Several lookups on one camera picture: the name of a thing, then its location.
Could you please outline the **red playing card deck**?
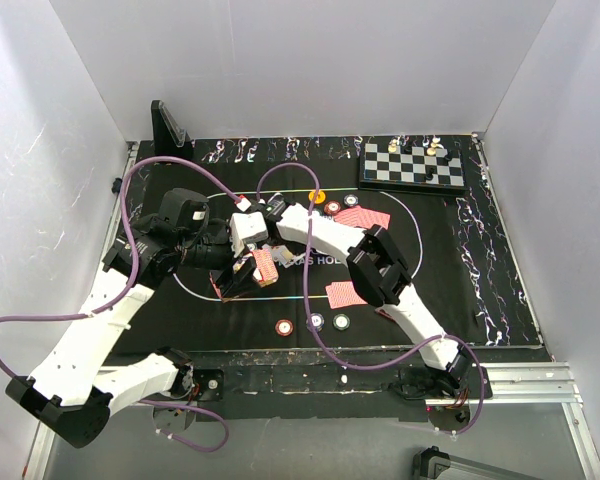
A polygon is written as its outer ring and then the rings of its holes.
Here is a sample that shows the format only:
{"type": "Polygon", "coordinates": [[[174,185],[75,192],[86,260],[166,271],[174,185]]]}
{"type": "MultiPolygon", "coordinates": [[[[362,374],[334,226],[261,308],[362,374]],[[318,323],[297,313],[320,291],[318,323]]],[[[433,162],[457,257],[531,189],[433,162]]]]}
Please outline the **red playing card deck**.
{"type": "MultiPolygon", "coordinates": [[[[258,282],[259,287],[255,291],[253,291],[251,293],[247,293],[247,294],[245,294],[239,298],[235,298],[233,300],[240,299],[245,296],[257,293],[262,288],[276,283],[279,278],[279,274],[278,274],[278,271],[276,269],[276,266],[275,266],[275,263],[273,261],[271,254],[268,251],[265,251],[262,249],[250,251],[250,252],[247,252],[245,255],[242,255],[237,258],[233,258],[229,262],[229,265],[227,267],[232,266],[234,268],[234,270],[237,271],[238,268],[246,262],[255,262],[256,263],[256,271],[254,273],[254,277],[255,277],[256,281],[258,282]]],[[[212,285],[215,293],[217,294],[218,298],[219,298],[219,291],[217,289],[217,276],[227,267],[224,267],[221,270],[212,271],[210,273],[211,285],[212,285]]]]}

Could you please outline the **red poker chip stack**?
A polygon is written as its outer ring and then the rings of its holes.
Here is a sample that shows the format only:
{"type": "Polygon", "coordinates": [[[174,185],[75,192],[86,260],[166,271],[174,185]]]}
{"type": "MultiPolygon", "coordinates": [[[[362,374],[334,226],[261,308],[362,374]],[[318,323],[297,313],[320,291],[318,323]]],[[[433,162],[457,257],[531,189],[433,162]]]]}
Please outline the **red poker chip stack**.
{"type": "Polygon", "coordinates": [[[275,332],[277,335],[286,337],[293,333],[294,325],[287,319],[280,319],[276,322],[275,332]]]}

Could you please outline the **red backed card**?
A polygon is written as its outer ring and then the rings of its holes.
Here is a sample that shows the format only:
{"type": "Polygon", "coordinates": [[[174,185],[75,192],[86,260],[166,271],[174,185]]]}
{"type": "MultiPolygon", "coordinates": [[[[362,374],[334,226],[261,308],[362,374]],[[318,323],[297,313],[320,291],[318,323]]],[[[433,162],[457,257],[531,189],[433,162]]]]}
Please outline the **red backed card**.
{"type": "Polygon", "coordinates": [[[356,293],[351,281],[332,282],[325,287],[325,291],[332,310],[367,304],[356,293]]]}
{"type": "Polygon", "coordinates": [[[334,220],[339,224],[363,229],[369,229],[374,225],[388,229],[390,219],[391,216],[388,213],[360,206],[344,209],[334,217],[334,220]]]}

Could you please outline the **green poker chip stack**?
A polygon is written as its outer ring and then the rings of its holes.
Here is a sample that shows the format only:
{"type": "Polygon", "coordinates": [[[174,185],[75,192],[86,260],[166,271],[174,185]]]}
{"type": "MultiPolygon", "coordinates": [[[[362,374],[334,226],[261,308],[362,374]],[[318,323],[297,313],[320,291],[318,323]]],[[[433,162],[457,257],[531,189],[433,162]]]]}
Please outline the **green poker chip stack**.
{"type": "Polygon", "coordinates": [[[350,327],[351,321],[347,315],[339,314],[334,316],[332,323],[337,330],[344,331],[350,327]]]}

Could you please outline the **yellow dealer button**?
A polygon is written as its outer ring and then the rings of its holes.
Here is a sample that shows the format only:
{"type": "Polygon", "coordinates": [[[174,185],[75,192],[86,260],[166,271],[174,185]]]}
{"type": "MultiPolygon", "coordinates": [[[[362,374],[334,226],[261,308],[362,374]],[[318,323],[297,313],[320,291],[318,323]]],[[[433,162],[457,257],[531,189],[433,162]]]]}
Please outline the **yellow dealer button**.
{"type": "Polygon", "coordinates": [[[322,204],[326,200],[326,193],[323,190],[312,190],[308,193],[308,199],[315,204],[322,204]]]}

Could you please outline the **black triangular all-in marker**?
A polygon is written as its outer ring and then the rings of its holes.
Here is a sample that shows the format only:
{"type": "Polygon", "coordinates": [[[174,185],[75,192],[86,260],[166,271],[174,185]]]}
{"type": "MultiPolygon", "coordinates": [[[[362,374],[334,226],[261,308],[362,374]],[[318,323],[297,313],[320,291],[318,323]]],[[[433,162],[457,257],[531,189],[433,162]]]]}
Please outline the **black triangular all-in marker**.
{"type": "Polygon", "coordinates": [[[378,315],[380,315],[380,316],[382,316],[383,318],[386,318],[386,319],[391,320],[391,321],[395,321],[393,319],[393,317],[389,313],[387,313],[385,310],[383,310],[381,308],[376,309],[375,313],[378,314],[378,315]]]}

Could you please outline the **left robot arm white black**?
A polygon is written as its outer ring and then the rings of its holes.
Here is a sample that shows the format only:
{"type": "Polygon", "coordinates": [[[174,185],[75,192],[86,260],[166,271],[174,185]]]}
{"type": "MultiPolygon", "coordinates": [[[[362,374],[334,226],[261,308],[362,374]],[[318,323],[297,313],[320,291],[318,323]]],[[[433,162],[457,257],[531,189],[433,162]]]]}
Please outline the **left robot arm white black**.
{"type": "Polygon", "coordinates": [[[135,314],[180,267],[236,278],[243,260],[247,279],[255,278],[247,247],[267,238],[267,226],[259,205],[247,198],[237,205],[229,220],[214,218],[207,197],[175,188],[156,213],[129,222],[96,277],[96,299],[116,287],[121,297],[103,307],[85,304],[42,363],[10,380],[7,395],[75,448],[90,444],[111,416],[147,397],[199,399],[206,382],[217,377],[196,373],[192,360],[174,348],[107,374],[100,369],[135,314]]]}

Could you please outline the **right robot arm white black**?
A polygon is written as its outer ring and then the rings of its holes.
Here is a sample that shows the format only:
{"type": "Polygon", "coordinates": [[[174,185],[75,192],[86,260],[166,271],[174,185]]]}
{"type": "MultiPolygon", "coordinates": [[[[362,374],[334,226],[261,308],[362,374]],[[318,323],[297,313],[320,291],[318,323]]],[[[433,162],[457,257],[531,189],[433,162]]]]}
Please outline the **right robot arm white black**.
{"type": "Polygon", "coordinates": [[[313,331],[314,339],[331,360],[348,370],[376,371],[420,354],[440,395],[459,395],[469,386],[473,372],[478,374],[478,386],[485,387],[476,355],[461,339],[446,333],[426,307],[387,229],[380,225],[361,229],[340,224],[309,212],[299,203],[287,202],[279,193],[268,202],[258,200],[255,208],[261,211],[272,237],[283,243],[301,244],[306,253],[315,249],[338,259],[348,268],[356,294],[368,305],[388,313],[415,343],[391,361],[354,365],[338,358],[313,331]]]}

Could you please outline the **black texas holdem poker mat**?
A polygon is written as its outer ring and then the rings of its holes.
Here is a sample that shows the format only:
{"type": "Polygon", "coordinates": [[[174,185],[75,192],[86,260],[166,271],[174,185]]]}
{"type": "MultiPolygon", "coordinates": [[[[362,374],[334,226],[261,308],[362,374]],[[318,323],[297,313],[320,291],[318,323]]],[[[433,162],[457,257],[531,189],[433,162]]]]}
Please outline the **black texas holdem poker mat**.
{"type": "MultiPolygon", "coordinates": [[[[361,207],[389,215],[389,232],[407,261],[417,292],[442,327],[468,343],[485,343],[486,328],[452,231],[453,206],[435,196],[375,191],[359,191],[356,196],[361,207]]],[[[309,273],[308,304],[324,319],[320,336],[327,345],[410,344],[395,322],[369,305],[331,307],[327,287],[349,278],[345,264],[337,259],[314,254],[277,270],[276,283],[222,302],[208,272],[181,267],[135,315],[131,332],[116,349],[140,353],[162,346],[185,351],[312,348],[315,341],[302,298],[304,271],[309,273]]]]}

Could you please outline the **black card shoe stand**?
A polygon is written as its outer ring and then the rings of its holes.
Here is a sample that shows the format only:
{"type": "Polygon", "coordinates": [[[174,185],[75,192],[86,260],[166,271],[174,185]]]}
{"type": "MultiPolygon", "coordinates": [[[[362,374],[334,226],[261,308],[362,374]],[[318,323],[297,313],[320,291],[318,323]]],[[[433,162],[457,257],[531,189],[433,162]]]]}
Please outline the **black card shoe stand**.
{"type": "Polygon", "coordinates": [[[162,100],[153,100],[150,107],[154,153],[156,156],[194,158],[193,140],[180,127],[162,100]]]}

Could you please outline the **black white chess board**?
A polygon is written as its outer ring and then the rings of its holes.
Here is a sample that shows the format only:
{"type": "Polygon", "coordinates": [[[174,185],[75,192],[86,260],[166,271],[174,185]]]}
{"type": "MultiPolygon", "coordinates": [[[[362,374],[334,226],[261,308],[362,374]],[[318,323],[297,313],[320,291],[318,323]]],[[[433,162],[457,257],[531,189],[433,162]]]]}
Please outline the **black white chess board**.
{"type": "Polygon", "coordinates": [[[359,157],[358,188],[396,193],[441,196],[463,196],[468,190],[462,156],[454,150],[454,158],[443,159],[448,149],[440,146],[435,156],[426,154],[427,147],[414,145],[411,154],[390,153],[388,145],[367,143],[359,157]],[[425,180],[426,171],[436,175],[425,180]]]}

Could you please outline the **white chess pawn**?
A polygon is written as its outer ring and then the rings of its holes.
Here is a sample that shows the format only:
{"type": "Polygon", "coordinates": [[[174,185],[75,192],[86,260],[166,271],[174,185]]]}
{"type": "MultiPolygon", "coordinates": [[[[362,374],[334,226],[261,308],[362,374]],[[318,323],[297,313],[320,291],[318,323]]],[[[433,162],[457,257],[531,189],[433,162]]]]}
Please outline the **white chess pawn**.
{"type": "Polygon", "coordinates": [[[426,154],[428,156],[435,156],[436,155],[436,151],[438,150],[438,148],[440,147],[440,138],[434,136],[431,141],[429,142],[429,145],[427,147],[426,150],[426,154]]]}

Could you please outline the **black case corner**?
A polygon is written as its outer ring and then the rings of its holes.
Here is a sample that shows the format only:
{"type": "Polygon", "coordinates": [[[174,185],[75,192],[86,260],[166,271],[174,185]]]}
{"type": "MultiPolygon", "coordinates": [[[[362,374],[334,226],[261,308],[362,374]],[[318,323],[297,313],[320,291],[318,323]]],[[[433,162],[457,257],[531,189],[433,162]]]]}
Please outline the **black case corner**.
{"type": "Polygon", "coordinates": [[[497,479],[534,480],[534,476],[450,455],[436,446],[426,448],[413,457],[411,478],[418,480],[497,479]]]}

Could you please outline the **aluminium frame rail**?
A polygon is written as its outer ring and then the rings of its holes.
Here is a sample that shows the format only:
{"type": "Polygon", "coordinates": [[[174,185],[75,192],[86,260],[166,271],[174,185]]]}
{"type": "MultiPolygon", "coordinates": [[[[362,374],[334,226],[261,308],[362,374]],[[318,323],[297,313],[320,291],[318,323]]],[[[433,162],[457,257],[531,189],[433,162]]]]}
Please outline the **aluminium frame rail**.
{"type": "Polygon", "coordinates": [[[90,446],[74,449],[39,427],[27,479],[407,479],[414,455],[436,446],[456,457],[540,479],[600,479],[582,398],[564,362],[491,363],[493,395],[475,425],[451,437],[427,423],[371,419],[249,419],[223,430],[194,423],[199,453],[156,431],[146,406],[116,416],[90,446]]]}

